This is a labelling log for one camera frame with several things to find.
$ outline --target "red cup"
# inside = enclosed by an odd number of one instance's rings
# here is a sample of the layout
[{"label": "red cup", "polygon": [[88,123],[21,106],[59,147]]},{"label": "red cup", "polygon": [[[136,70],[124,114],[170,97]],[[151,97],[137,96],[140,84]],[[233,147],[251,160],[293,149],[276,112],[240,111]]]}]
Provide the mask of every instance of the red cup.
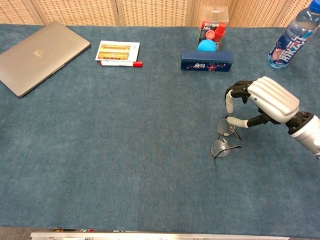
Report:
[{"label": "red cup", "polygon": [[215,36],[213,41],[220,42],[220,39],[226,34],[227,24],[220,22],[219,26],[215,29]]}]

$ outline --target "laptop logo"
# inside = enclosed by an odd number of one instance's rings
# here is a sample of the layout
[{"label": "laptop logo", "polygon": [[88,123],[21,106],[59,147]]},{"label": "laptop logo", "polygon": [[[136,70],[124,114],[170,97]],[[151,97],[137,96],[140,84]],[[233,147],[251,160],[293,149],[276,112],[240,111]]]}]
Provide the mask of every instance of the laptop logo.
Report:
[{"label": "laptop logo", "polygon": [[33,55],[35,55],[35,56],[38,57],[38,58],[41,58],[41,56],[42,56],[43,53],[44,53],[44,52],[41,51],[41,50],[36,50],[36,51],[33,52]]}]

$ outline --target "glasses temple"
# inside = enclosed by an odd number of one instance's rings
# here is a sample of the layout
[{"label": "glasses temple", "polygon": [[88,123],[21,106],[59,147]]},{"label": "glasses temple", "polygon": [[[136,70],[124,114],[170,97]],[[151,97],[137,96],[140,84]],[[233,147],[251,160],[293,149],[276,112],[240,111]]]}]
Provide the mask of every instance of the glasses temple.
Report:
[{"label": "glasses temple", "polygon": [[235,135],[238,137],[238,139],[239,139],[240,141],[242,141],[242,138],[239,136],[239,134],[238,134],[237,131],[235,130],[234,126],[232,126],[232,124],[231,124],[231,127],[232,127]]},{"label": "glasses temple", "polygon": [[213,160],[216,160],[216,158],[217,158],[223,151],[231,150],[231,149],[240,149],[240,148],[242,148],[242,146],[240,146],[240,145],[231,146],[231,147],[225,148],[225,149],[221,150],[216,156],[213,155]]}]

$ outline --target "bottle label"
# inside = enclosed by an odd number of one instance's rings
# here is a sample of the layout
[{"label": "bottle label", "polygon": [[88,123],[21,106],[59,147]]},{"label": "bottle label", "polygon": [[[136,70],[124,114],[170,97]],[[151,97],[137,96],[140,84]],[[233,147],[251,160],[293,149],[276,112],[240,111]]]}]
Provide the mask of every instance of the bottle label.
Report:
[{"label": "bottle label", "polygon": [[273,50],[269,53],[273,63],[278,65],[287,65],[294,54],[306,43],[308,38],[313,35],[313,31],[309,31],[303,36],[288,37],[283,34],[275,44]]}]

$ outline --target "red marker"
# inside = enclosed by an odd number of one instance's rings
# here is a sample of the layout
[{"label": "red marker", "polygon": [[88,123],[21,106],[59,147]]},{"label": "red marker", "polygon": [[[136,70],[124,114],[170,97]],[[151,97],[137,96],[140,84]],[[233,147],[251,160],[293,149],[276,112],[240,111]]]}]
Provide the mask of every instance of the red marker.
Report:
[{"label": "red marker", "polygon": [[142,68],[142,61],[100,61],[101,66],[120,66]]}]

